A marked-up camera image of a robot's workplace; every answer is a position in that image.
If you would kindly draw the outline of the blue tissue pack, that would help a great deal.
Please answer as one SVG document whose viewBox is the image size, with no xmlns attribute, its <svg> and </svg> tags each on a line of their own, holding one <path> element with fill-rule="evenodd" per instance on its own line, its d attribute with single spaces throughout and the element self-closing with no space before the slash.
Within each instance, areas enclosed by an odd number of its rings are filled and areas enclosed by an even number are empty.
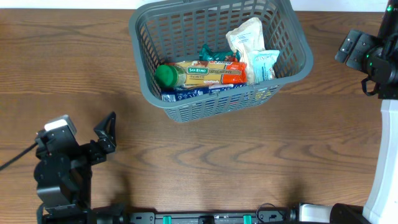
<svg viewBox="0 0 398 224">
<path fill-rule="evenodd" d="M 176 88 L 170 91 L 162 91 L 160 99 L 165 102 L 176 102 L 180 100 L 186 100 L 196 96 L 202 96 L 205 94 L 218 94 L 222 91 L 232 90 L 235 88 L 241 88 L 246 86 L 245 83 L 240 84 L 226 84 L 226 85 L 210 85 L 195 88 Z"/>
</svg>

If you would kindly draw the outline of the green lid jar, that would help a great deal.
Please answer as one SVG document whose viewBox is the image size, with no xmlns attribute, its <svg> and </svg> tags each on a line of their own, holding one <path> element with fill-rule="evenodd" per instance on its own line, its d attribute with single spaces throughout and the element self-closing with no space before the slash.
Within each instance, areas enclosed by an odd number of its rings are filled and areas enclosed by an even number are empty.
<svg viewBox="0 0 398 224">
<path fill-rule="evenodd" d="M 187 76 L 182 67 L 160 65 L 155 71 L 155 79 L 161 88 L 176 88 L 184 86 Z"/>
</svg>

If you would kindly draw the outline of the light blue tissue packet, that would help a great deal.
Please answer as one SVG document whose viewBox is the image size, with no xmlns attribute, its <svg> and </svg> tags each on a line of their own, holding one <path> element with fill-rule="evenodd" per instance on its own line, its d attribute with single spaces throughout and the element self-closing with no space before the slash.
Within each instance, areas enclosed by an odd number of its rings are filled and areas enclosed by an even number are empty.
<svg viewBox="0 0 398 224">
<path fill-rule="evenodd" d="M 254 83 L 275 79 L 274 65 L 277 62 L 279 54 L 279 50 L 254 50 L 251 52 Z"/>
</svg>

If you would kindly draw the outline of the cream plastic food bag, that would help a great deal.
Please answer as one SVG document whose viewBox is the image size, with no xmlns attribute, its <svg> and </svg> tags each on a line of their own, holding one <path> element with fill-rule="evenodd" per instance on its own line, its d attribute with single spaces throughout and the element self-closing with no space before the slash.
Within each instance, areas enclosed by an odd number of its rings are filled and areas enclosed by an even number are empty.
<svg viewBox="0 0 398 224">
<path fill-rule="evenodd" d="M 254 83 L 254 69 L 253 69 L 253 51 L 265 50 L 264 36 L 262 30 L 262 22 L 257 17 L 252 17 L 246 22 L 242 23 L 238 28 L 229 31 L 226 34 L 230 49 L 236 53 L 239 52 L 240 62 L 246 64 L 246 76 L 248 84 Z"/>
</svg>

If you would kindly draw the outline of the San Remo spaghetti packet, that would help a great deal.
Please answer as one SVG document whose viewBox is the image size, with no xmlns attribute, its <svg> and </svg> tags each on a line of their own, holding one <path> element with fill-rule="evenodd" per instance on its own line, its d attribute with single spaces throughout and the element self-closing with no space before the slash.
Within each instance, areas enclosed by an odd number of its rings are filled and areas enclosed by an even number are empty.
<svg viewBox="0 0 398 224">
<path fill-rule="evenodd" d="M 187 79 L 184 87 L 240 84 L 248 81 L 244 62 L 194 60 L 165 65 L 177 65 L 185 70 Z"/>
</svg>

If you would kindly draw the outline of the green Nescafe coffee bag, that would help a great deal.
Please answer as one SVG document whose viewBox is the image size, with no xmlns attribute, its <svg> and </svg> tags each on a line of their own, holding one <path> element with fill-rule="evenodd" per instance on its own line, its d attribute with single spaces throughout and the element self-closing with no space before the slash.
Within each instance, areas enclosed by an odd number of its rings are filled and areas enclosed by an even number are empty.
<svg viewBox="0 0 398 224">
<path fill-rule="evenodd" d="M 239 52 L 224 51 L 213 52 L 207 44 L 202 46 L 199 60 L 201 61 L 225 61 L 225 62 L 239 62 L 241 59 Z"/>
</svg>

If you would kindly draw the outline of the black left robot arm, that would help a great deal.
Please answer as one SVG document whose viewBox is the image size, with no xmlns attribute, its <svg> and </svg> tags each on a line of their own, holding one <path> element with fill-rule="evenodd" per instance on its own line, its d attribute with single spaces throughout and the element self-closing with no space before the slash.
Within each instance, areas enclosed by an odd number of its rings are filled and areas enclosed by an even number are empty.
<svg viewBox="0 0 398 224">
<path fill-rule="evenodd" d="M 98 140 L 80 145 L 76 127 L 65 114 L 45 124 L 35 141 L 39 163 L 34 170 L 42 204 L 38 223 L 129 223 L 124 205 L 91 207 L 92 167 L 116 150 L 116 113 L 94 128 Z"/>
</svg>

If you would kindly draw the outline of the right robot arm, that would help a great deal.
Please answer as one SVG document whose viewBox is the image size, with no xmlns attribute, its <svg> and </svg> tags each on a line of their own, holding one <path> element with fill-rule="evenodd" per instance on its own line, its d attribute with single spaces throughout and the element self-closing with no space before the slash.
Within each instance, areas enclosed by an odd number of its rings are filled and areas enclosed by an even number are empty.
<svg viewBox="0 0 398 224">
<path fill-rule="evenodd" d="M 367 96 L 382 101 L 382 135 L 373 186 L 364 206 L 301 203 L 288 223 L 397 223 L 397 0 L 389 0 L 376 36 L 351 30 L 335 59 L 367 76 Z"/>
</svg>

